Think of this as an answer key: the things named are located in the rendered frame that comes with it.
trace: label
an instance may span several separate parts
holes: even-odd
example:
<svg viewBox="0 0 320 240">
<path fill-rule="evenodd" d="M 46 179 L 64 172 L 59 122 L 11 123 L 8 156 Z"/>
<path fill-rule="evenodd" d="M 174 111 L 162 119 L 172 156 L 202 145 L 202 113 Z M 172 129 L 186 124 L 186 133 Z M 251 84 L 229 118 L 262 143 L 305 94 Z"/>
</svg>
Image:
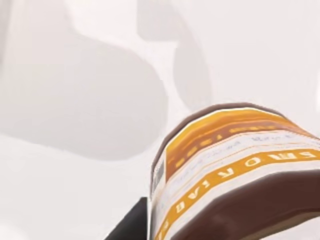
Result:
<svg viewBox="0 0 320 240">
<path fill-rule="evenodd" d="M 234 188 L 271 173 L 320 167 L 317 138 L 280 115 L 251 107 L 215 111 L 189 123 L 163 154 L 165 171 L 159 167 L 153 175 L 155 185 L 154 176 L 165 175 L 151 199 L 153 240 L 170 239 Z"/>
</svg>

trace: brown jar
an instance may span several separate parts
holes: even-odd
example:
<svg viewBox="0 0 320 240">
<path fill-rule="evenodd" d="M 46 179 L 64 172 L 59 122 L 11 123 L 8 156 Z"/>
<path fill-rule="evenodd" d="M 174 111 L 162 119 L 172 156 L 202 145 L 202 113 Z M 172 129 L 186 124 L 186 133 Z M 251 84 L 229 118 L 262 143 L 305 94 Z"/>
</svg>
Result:
<svg viewBox="0 0 320 240">
<path fill-rule="evenodd" d="M 320 140 L 250 103 L 185 119 L 152 165 L 150 240 L 258 240 L 320 216 Z"/>
</svg>

